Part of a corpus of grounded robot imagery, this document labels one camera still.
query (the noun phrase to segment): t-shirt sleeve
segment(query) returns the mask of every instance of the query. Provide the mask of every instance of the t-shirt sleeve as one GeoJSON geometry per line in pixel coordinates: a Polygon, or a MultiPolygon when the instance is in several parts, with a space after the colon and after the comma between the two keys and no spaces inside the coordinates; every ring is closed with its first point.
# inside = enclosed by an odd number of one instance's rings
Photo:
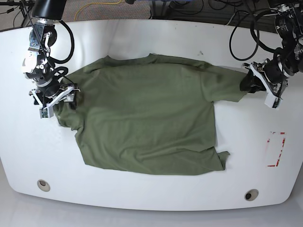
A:
{"type": "Polygon", "coordinates": [[[238,102],[247,92],[240,91],[245,73],[209,65],[201,72],[201,90],[207,101],[238,102]]]}

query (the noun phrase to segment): round hole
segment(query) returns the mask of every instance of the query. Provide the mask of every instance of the round hole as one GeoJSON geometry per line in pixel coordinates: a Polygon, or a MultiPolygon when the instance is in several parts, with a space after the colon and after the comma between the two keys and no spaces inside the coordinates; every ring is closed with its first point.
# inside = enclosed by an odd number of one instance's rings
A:
{"type": "Polygon", "coordinates": [[[37,185],[44,192],[49,192],[51,189],[49,184],[44,180],[38,180],[37,185]]]}
{"type": "Polygon", "coordinates": [[[252,189],[247,193],[245,193],[244,198],[246,201],[253,201],[257,198],[258,195],[259,195],[259,191],[257,189],[252,189]]]}

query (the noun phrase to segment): table surface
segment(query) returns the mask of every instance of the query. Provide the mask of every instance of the table surface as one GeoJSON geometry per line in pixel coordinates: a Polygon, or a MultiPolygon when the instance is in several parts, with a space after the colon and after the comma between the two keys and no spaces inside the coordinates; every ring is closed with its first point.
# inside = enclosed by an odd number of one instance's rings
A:
{"type": "MultiPolygon", "coordinates": [[[[231,26],[165,20],[85,21],[69,26],[75,36],[74,55],[65,64],[70,72],[106,55],[132,59],[157,53],[225,67],[242,64],[229,53],[231,26]]],[[[64,59],[70,51],[69,36],[61,25],[56,30],[58,39],[51,55],[64,59]]],[[[289,197],[303,161],[302,74],[289,80],[278,111],[264,105],[265,93],[248,94],[239,103],[215,103],[216,149],[231,154],[226,171],[158,176],[104,170],[84,164],[74,131],[60,127],[55,117],[39,118],[28,95],[35,85],[21,73],[30,31],[0,33],[0,157],[13,190],[52,200],[137,210],[237,209],[279,204],[289,197]],[[268,167],[278,159],[283,138],[279,165],[268,167]],[[37,187],[40,179],[50,184],[49,192],[37,187]],[[251,189],[257,189],[259,196],[246,201],[244,195],[251,189]]],[[[281,46],[278,35],[260,35],[269,46],[281,46]]],[[[250,55],[255,46],[244,28],[239,28],[232,44],[239,57],[250,55]]],[[[259,49],[251,61],[270,57],[259,49]]]]}

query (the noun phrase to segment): olive green t-shirt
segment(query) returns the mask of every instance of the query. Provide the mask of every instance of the olive green t-shirt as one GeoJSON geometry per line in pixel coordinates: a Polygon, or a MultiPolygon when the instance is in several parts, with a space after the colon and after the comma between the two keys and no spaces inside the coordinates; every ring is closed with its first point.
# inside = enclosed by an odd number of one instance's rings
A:
{"type": "Polygon", "coordinates": [[[244,73],[205,61],[150,54],[100,59],[68,77],[78,84],[78,107],[60,102],[59,124],[77,130],[85,164],[153,175],[222,171],[214,101],[238,102],[244,73]]]}

